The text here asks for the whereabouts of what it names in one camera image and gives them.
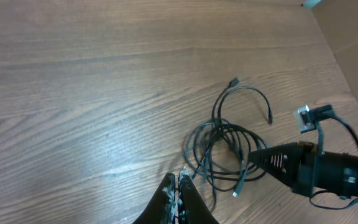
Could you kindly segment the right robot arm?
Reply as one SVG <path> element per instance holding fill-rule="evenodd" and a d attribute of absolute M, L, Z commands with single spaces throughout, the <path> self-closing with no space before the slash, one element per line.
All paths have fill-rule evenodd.
<path fill-rule="evenodd" d="M 323 130 L 318 121 L 315 125 L 317 143 L 291 142 L 254 151 L 248 155 L 249 162 L 295 194 L 312 198 L 319 188 L 340 197 L 358 197 L 358 156 L 324 151 Z"/>

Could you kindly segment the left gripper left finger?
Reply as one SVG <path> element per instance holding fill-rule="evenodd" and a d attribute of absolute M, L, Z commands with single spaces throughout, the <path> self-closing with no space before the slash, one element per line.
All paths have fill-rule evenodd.
<path fill-rule="evenodd" d="M 177 209 L 175 192 L 175 175 L 167 173 L 133 224 L 174 224 Z"/>

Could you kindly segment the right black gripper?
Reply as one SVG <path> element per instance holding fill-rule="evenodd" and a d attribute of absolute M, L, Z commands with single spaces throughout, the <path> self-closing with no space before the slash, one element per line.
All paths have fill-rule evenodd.
<path fill-rule="evenodd" d="M 317 187 L 338 196 L 358 197 L 357 156 L 334 152 L 319 156 L 312 142 L 300 141 L 253 151 L 247 157 L 296 194 L 312 197 Z"/>

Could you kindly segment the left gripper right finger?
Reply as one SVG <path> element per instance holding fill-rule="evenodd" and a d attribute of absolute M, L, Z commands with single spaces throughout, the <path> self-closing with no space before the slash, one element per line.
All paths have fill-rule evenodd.
<path fill-rule="evenodd" d="M 198 193 L 187 167 L 179 172 L 177 205 L 180 224 L 219 224 Z"/>

